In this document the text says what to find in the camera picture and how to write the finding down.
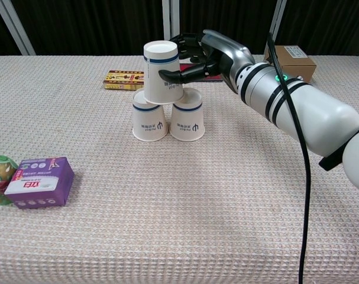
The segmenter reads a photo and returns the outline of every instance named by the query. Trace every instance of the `textured fabric tablecloth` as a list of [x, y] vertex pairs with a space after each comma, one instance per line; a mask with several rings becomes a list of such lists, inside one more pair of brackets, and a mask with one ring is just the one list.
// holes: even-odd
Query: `textured fabric tablecloth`
[[[359, 112], [359, 57], [312, 58], [311, 83]], [[223, 82], [188, 84], [203, 94], [203, 138], [138, 141], [132, 92], [103, 88], [111, 69], [143, 59], [0, 57], [0, 154], [66, 156], [76, 174], [65, 207], [0, 206], [0, 283], [296, 283], [298, 143]], [[319, 160], [305, 283], [359, 283], [359, 190]]]

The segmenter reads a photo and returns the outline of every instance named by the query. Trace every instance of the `white paper cup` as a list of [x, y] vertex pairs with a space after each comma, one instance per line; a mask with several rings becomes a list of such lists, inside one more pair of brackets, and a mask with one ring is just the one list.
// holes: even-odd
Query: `white paper cup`
[[134, 137], [141, 141], [153, 142], [167, 134], [167, 123], [161, 105], [154, 105], [145, 100], [144, 89], [133, 94], [133, 129]]
[[173, 104], [170, 134], [180, 141], [195, 141], [204, 135], [202, 95], [196, 89], [184, 88], [184, 96]]
[[152, 104], [179, 101], [183, 96], [182, 85], [166, 82], [160, 77], [159, 70], [180, 70], [176, 43], [157, 40], [144, 45], [144, 94], [146, 101]]

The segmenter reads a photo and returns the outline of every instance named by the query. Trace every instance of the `green indicator light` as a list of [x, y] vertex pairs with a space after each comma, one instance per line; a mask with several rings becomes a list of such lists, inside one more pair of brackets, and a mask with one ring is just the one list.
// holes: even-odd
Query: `green indicator light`
[[[284, 75], [283, 74], [283, 77], [284, 77], [284, 80], [286, 81], [288, 79], [287, 75]], [[279, 82], [279, 77], [278, 75], [275, 76], [275, 80], [277, 80]]]

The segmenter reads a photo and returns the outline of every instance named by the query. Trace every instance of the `robotic arm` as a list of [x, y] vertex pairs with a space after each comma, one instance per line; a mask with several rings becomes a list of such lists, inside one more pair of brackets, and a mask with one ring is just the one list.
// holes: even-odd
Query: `robotic arm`
[[[200, 35], [182, 34], [171, 41], [178, 45], [180, 59], [190, 57], [191, 62], [198, 64], [182, 72], [160, 70], [162, 79], [189, 83], [221, 74], [246, 105], [298, 140], [273, 66], [255, 63], [248, 48], [212, 30], [204, 30]], [[359, 188], [359, 114], [301, 78], [284, 75], [307, 148], [324, 157], [319, 164], [325, 170], [342, 163], [349, 180]]]

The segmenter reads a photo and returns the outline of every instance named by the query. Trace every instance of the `purple box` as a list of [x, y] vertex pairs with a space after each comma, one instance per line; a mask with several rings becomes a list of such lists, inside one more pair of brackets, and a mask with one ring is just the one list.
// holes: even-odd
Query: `purple box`
[[23, 160], [4, 194], [21, 209], [62, 206], [73, 179], [65, 157]]

